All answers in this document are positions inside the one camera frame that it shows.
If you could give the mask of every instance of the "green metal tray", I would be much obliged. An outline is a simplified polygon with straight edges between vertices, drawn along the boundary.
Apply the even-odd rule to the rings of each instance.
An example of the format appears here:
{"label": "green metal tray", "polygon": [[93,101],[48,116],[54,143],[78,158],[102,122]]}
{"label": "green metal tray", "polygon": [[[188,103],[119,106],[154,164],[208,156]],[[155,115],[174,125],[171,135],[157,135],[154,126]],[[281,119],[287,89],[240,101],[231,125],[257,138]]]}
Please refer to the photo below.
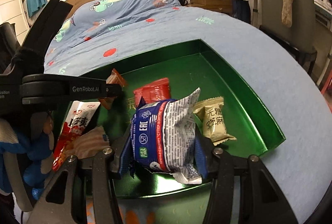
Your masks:
{"label": "green metal tray", "polygon": [[[106,79],[113,68],[128,82],[124,89],[128,99],[115,101],[109,111],[101,107],[91,120],[92,125],[103,125],[111,141],[124,133],[135,112],[132,91],[163,77],[169,78],[171,96],[174,99],[189,95],[197,87],[201,88],[199,101],[224,97],[222,113],[227,132],[237,138],[237,141],[224,143],[230,154],[239,157],[248,157],[250,154],[260,156],[285,140],[277,123],[255,92],[202,40],[178,43],[133,55],[83,76]],[[55,136],[61,131],[68,108],[69,104],[66,103],[54,112]],[[135,179],[126,174],[122,180],[115,180],[116,194],[121,198],[165,195],[200,186],[183,185],[171,175],[151,174],[139,166]]]}

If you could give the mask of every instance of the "beige snack wrapper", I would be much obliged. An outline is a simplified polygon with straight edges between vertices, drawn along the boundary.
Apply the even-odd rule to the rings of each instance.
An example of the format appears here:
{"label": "beige snack wrapper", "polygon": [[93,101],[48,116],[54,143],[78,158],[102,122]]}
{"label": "beige snack wrapper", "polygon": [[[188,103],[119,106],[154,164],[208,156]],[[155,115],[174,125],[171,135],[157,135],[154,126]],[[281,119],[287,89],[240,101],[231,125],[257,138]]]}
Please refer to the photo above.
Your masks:
{"label": "beige snack wrapper", "polygon": [[227,134],[221,109],[224,106],[223,97],[202,100],[194,106],[194,114],[203,122],[203,135],[212,140],[214,145],[227,140],[236,140]]}

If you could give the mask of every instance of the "bed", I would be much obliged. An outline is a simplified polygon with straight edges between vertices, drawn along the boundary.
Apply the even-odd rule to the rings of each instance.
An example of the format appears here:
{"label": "bed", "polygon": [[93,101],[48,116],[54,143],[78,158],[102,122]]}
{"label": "bed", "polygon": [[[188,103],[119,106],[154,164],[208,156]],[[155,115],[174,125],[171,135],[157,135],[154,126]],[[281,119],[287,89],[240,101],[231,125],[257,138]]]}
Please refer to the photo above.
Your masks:
{"label": "bed", "polygon": [[[177,0],[68,1],[76,2],[76,9],[50,44],[46,73],[82,75],[133,54],[202,39],[254,89],[285,134],[287,140],[263,161],[299,223],[310,216],[332,179],[332,115],[310,77],[283,48],[246,23],[180,6]],[[202,194],[202,208],[208,197]],[[135,212],[150,205],[157,212],[159,206],[149,199],[120,205]],[[138,218],[147,215],[143,210]],[[191,223],[203,220],[186,210],[177,217]]]}

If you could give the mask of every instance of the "screw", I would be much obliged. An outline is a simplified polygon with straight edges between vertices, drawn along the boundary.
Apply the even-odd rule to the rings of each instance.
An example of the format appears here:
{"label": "screw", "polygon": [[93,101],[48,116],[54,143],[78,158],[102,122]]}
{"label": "screw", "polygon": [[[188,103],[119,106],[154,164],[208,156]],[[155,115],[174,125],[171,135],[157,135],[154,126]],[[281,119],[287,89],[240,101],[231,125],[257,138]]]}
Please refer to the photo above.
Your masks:
{"label": "screw", "polygon": [[250,159],[252,162],[257,162],[257,161],[259,161],[259,157],[256,156],[256,155],[251,155],[251,156],[249,157],[249,159]]}
{"label": "screw", "polygon": [[213,149],[213,152],[216,155],[221,155],[224,151],[220,147],[216,147],[215,149]]}
{"label": "screw", "polygon": [[105,148],[104,150],[103,150],[103,154],[105,154],[105,155],[109,155],[109,154],[111,154],[112,153],[112,148]]}
{"label": "screw", "polygon": [[69,158],[68,158],[68,162],[74,162],[76,160],[76,157],[71,155]]}

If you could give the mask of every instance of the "blue glove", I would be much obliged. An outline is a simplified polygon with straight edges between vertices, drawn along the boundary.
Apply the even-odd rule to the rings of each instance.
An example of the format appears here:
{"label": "blue glove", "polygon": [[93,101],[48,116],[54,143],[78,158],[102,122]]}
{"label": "blue glove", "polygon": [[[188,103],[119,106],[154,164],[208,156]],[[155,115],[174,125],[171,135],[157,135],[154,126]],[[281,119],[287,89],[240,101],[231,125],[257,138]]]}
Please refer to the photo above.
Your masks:
{"label": "blue glove", "polygon": [[44,190],[44,181],[50,175],[54,161],[52,129],[53,122],[51,117],[48,117],[40,136],[30,142],[24,134],[14,131],[6,120],[0,118],[0,190],[6,193],[12,192],[2,153],[4,151],[13,154],[27,153],[33,163],[25,170],[23,179],[29,186],[34,187],[33,197],[39,199]]}

